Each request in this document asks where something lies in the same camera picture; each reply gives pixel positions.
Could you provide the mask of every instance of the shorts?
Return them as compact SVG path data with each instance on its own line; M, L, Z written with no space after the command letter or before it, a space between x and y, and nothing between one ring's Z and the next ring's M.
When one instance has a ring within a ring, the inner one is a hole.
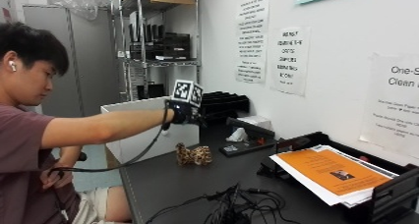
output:
M106 202L108 188L96 188L78 193L80 196L79 213L72 224L114 224L106 222Z

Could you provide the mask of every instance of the white box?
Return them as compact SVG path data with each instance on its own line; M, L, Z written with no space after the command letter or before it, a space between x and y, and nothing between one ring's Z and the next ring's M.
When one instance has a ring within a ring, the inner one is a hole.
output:
M112 111L127 111L139 109L163 109L166 107L166 99L170 99L170 97L159 97L119 104L104 105L102 107L102 111L103 113L107 113ZM142 153L144 148L156 137L159 129L160 126L131 138L118 140L106 144L108 150L111 151L120 163L127 162ZM171 125L169 133L166 135L160 134L160 137L158 138L154 147L138 161L175 151L175 146L179 142L183 142L185 146L193 146L199 144L199 127L197 125Z
M249 117L238 118L238 120L242 120L247 123L251 123L259 126L261 128L265 128L273 131L271 120L263 118L262 116L249 116Z

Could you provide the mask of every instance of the man's hand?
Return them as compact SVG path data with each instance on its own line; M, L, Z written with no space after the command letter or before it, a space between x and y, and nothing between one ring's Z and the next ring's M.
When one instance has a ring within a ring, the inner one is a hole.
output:
M70 166L58 162L54 164L54 166L48 170L44 170L42 172L40 181L43 183L42 188L44 190L50 189L52 186L56 189L59 189L64 187L67 184L72 183L74 181L74 175L71 172L54 171L50 174L51 169L56 167L70 167Z
M199 114L198 107L191 105L187 102L167 100L170 109L174 110L175 115L171 123L174 124L195 124L198 126L206 127L206 122L203 117ZM164 130L171 126L171 123L164 124Z

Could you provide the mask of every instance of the earbud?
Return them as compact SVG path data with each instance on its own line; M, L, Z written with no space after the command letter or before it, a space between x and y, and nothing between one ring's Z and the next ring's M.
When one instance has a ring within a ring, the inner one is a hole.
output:
M14 61L10 61L10 66L12 68L14 72L16 72L16 64Z

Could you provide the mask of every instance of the maroon t-shirt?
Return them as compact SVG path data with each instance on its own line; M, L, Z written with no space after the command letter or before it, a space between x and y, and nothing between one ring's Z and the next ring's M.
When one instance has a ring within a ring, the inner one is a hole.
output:
M42 135L52 119L0 105L0 223L63 223L56 195L71 220L78 214L80 198L72 184L42 190L40 172L55 161L51 150L40 150Z

